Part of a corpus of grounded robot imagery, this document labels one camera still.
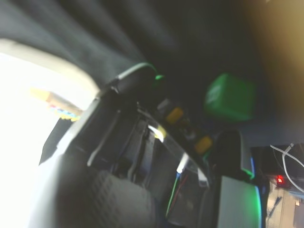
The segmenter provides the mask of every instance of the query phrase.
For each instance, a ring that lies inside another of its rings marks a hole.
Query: white cable
[[[298,162],[300,165],[302,165],[302,166],[304,167],[303,163],[301,163],[297,158],[295,158],[294,156],[292,156],[292,155],[290,155],[290,154],[288,153],[288,152],[290,151],[290,149],[291,149],[292,146],[289,146],[289,147],[286,149],[286,151],[283,151],[283,150],[280,150],[279,148],[276,148],[276,147],[270,145],[271,148],[273,148],[273,149],[275,149],[275,150],[277,150],[277,151],[283,153],[283,154],[282,154],[283,167],[284,167],[284,171],[285,171],[285,173],[286,173],[287,178],[289,179],[289,181],[290,181],[290,182],[291,182],[299,191],[304,192],[304,190],[303,190],[301,187],[299,187],[296,183],[293,182],[293,180],[289,177],[288,172],[287,172],[286,163],[285,163],[285,156],[286,156],[286,155],[287,155],[288,157],[291,157],[292,159],[294,159],[296,162]]]

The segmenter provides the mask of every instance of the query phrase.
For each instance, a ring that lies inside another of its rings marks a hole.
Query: green cube
[[[230,74],[221,74],[208,88],[205,110],[229,121],[253,117],[255,86]]]

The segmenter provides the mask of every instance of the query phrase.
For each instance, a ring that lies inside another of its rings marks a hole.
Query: red wire
[[[177,200],[177,196],[178,196],[178,194],[179,194],[179,191],[181,190],[182,186],[185,184],[187,178],[188,178],[188,175],[186,175],[185,178],[184,178],[184,179],[181,181],[181,183],[179,184],[179,187],[177,188],[177,190],[176,190],[176,192],[175,192],[175,196],[174,196],[174,198],[173,198],[173,201],[172,201],[172,204],[171,204],[171,206],[170,206],[170,209],[169,209],[169,212],[168,212],[168,213],[170,213],[170,211],[173,209],[173,206],[174,206],[174,204],[175,204],[175,202],[176,202],[176,200]]]

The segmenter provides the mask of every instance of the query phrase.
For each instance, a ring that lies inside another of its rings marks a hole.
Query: green block
[[[221,74],[208,88],[205,110],[230,121],[253,117],[255,86],[229,74]]]

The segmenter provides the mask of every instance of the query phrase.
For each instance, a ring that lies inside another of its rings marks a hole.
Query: green wire
[[[173,189],[172,189],[172,193],[171,193],[171,197],[170,197],[168,207],[167,207],[166,217],[169,214],[169,209],[170,209],[170,206],[171,206],[171,203],[172,203],[172,199],[173,199],[173,196],[174,196],[174,192],[175,192],[175,188],[176,188],[176,184],[177,184],[178,179],[179,179],[179,176],[176,176],[176,179],[175,179],[175,182],[174,182],[174,185],[173,185]]]

